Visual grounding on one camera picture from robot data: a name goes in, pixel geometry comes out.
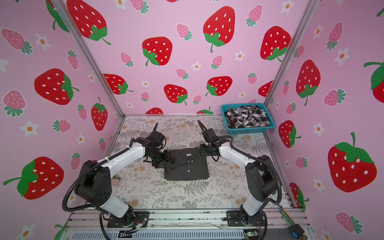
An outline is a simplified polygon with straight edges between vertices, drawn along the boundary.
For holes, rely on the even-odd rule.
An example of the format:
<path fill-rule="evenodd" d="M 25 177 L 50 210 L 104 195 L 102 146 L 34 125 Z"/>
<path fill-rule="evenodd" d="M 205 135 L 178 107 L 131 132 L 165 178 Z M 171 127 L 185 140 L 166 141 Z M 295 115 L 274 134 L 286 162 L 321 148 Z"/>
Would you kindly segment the dark grey pinstriped shirt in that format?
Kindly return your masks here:
<path fill-rule="evenodd" d="M 196 181 L 209 178 L 207 158 L 200 148 L 169 151 L 170 160 L 165 163 L 164 177 L 168 181 Z"/>

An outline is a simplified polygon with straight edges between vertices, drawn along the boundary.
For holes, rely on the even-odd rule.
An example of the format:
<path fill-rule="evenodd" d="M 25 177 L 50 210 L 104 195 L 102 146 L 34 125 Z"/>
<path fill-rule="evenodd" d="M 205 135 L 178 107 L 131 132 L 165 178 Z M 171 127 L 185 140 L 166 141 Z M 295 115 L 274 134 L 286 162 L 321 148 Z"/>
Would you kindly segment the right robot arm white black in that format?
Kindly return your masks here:
<path fill-rule="evenodd" d="M 268 203 L 281 203 L 282 183 L 268 156 L 255 157 L 229 142 L 221 145 L 201 144 L 200 150 L 202 156 L 211 156 L 214 161 L 227 159 L 245 169 L 250 195 L 243 203 L 241 212 L 247 218 L 258 215 Z"/>

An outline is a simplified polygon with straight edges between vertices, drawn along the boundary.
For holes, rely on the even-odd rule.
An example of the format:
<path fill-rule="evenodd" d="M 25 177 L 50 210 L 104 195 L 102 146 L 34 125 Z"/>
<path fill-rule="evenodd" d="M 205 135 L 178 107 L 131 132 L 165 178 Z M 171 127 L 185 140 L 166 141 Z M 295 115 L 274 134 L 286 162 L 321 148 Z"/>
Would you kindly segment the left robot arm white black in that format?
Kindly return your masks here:
<path fill-rule="evenodd" d="M 81 174 L 74 185 L 77 196 L 86 200 L 92 207 L 118 219 L 130 218 L 132 208 L 113 194 L 112 178 L 132 162 L 144 158 L 153 167 L 159 167 L 170 160 L 167 150 L 161 150 L 152 142 L 133 142 L 122 151 L 97 162 L 83 164 Z"/>

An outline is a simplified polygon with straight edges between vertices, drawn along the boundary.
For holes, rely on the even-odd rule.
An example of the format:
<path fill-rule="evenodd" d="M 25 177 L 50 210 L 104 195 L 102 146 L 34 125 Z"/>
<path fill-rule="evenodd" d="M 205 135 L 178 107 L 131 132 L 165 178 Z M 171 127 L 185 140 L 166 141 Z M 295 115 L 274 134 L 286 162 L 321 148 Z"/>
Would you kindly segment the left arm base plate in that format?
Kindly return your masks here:
<path fill-rule="evenodd" d="M 133 228 L 137 225 L 140 228 L 146 228 L 149 220 L 150 212 L 133 211 L 125 214 L 122 218 L 111 216 L 108 220 L 108 228 Z"/>

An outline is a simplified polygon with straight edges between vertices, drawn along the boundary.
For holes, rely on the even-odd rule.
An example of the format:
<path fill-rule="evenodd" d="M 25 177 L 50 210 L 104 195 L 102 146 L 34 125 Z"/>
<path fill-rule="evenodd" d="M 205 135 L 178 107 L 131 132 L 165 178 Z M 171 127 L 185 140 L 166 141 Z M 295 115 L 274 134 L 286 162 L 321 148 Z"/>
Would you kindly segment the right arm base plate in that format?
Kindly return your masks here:
<path fill-rule="evenodd" d="M 245 211 L 227 211 L 226 219 L 230 227 L 265 227 L 268 225 L 266 213 L 261 211 L 249 216 Z"/>

